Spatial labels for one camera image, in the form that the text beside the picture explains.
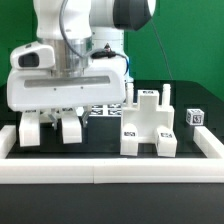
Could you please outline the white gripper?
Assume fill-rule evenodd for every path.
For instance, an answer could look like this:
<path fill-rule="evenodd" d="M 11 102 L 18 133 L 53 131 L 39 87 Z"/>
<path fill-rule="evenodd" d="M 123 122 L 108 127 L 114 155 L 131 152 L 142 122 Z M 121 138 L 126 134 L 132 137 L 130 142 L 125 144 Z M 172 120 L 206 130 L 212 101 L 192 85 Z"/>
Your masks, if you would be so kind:
<path fill-rule="evenodd" d="M 12 69 L 7 82 L 7 103 L 13 111 L 44 110 L 57 129 L 54 109 L 83 107 L 82 124 L 88 124 L 91 105 L 122 103 L 125 100 L 126 61 L 96 59 L 80 77 L 53 78 L 47 70 Z"/>

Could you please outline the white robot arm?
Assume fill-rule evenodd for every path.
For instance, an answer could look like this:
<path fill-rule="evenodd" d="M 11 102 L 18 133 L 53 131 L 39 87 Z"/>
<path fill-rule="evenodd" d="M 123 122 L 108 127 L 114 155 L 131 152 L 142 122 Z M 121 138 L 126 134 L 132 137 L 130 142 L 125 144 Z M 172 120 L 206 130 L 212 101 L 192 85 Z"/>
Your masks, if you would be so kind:
<path fill-rule="evenodd" d="M 7 103 L 14 111 L 44 111 L 121 103 L 127 63 L 100 57 L 92 29 L 138 30 L 156 0 L 33 0 L 37 40 L 11 53 Z"/>

